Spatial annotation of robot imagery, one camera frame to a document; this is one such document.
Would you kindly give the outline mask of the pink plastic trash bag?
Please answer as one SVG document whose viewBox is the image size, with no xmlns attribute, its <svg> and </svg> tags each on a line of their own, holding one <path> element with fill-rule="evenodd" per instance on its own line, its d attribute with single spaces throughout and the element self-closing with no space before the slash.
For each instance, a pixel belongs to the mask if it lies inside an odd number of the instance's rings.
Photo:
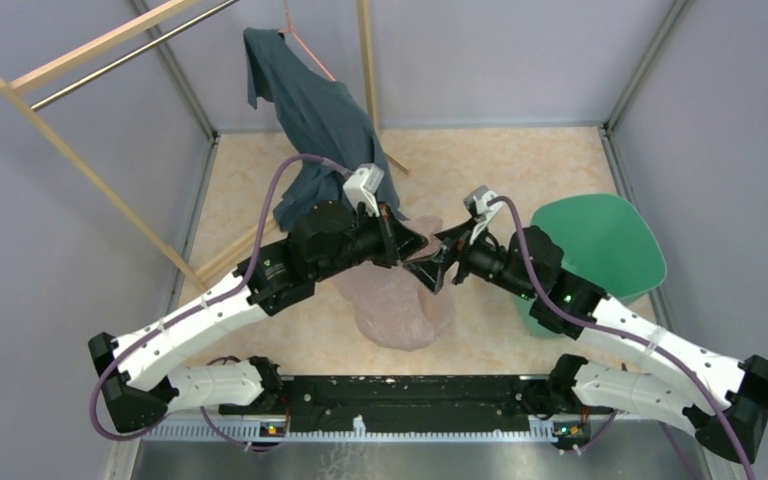
<svg viewBox="0 0 768 480">
<path fill-rule="evenodd" d="M 439 339 L 454 318 L 448 288 L 434 294 L 402 267 L 365 262 L 333 278 L 352 307 L 360 333 L 374 344 L 406 352 Z"/>
</svg>

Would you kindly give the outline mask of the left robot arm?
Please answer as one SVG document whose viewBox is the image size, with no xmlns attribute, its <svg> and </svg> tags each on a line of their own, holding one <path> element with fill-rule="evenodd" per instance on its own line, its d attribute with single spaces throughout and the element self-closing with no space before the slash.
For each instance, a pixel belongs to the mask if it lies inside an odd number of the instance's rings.
<svg viewBox="0 0 768 480">
<path fill-rule="evenodd" d="M 392 268 L 428 246 L 427 237 L 381 203 L 377 215 L 323 201 L 283 240 L 260 248 L 203 297 L 133 333 L 101 333 L 88 347 L 99 380 L 90 400 L 94 428 L 111 440 L 146 434 L 167 415 L 194 408 L 274 410 L 283 397 L 277 366 L 253 356 L 187 367 L 226 335 L 313 296 L 317 283 L 370 262 Z"/>
</svg>

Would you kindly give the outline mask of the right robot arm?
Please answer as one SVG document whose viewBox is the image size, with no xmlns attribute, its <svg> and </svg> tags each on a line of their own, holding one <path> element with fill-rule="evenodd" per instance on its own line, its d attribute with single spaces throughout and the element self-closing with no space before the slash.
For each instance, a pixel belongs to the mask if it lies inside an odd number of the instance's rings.
<svg viewBox="0 0 768 480">
<path fill-rule="evenodd" d="M 607 350 L 633 374 L 594 361 L 560 360 L 546 385 L 560 412 L 579 405 L 625 410 L 667 423 L 732 462 L 755 462 L 768 422 L 768 360 L 744 360 L 696 345 L 643 318 L 607 291 L 561 265 L 562 249 L 537 226 L 515 233 L 509 248 L 469 220 L 440 232 L 439 249 L 405 267 L 429 290 L 441 290 L 448 270 L 460 283 L 474 275 L 529 299 L 530 313 L 554 333 Z"/>
</svg>

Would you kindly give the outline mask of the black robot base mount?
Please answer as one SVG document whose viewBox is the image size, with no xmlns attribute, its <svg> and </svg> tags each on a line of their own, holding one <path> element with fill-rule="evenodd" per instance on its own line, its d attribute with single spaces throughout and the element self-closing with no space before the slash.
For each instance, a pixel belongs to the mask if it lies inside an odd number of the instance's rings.
<svg viewBox="0 0 768 480">
<path fill-rule="evenodd" d="M 249 406 L 225 404 L 224 417 L 277 416 L 290 430 L 347 431 L 358 416 L 374 432 L 525 431 L 535 420 L 580 416 L 581 404 L 545 376 L 427 375 L 283 377 Z"/>
</svg>

